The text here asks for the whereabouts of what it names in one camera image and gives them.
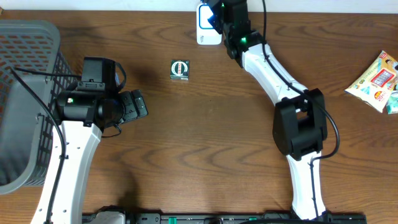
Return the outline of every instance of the gray basket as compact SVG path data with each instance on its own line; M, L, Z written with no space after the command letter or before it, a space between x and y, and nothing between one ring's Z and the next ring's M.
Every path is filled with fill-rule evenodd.
M59 51L58 29L45 21L0 21L0 195L23 185L42 185L52 149L52 123L10 70L20 66L72 74ZM53 108L54 99L72 78L18 72Z

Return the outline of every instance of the wooden table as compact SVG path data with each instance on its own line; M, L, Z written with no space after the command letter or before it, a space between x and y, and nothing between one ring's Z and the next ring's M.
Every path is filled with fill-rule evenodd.
M262 30L262 14L250 14ZM91 165L84 212L103 205L165 213L288 210L292 183L272 138L274 107L223 45L196 43L192 12L5 11L0 19L44 19L60 30L69 64L112 58L141 89L149 116L104 139ZM398 220L398 115L380 114L344 93L386 50L398 58L398 16L270 13L267 39L281 64L319 88L341 133L322 161L322 195L332 212ZM190 61L188 82L170 81L170 61ZM324 142L335 144L331 126ZM0 223L30 223L41 187L0 196Z

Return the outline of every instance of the white backdrop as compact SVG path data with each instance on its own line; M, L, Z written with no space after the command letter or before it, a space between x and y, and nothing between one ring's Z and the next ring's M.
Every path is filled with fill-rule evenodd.
M195 11L199 0L0 0L4 9ZM270 12L398 13L398 0L266 0ZM248 0L262 11L261 0Z

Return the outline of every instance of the white and blue object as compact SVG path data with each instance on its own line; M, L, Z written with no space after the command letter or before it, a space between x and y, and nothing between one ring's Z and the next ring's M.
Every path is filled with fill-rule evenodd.
M217 45L221 43L222 34L217 33L208 19L213 15L207 4L197 7L197 42L200 45Z

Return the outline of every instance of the snack bag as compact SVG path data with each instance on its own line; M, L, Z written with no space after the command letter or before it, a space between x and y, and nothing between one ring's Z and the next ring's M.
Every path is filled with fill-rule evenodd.
M391 93L390 98L387 102L387 112L388 114L398 113L398 86L396 86L396 90Z
M372 65L345 91L382 113L395 84L398 62L382 51Z

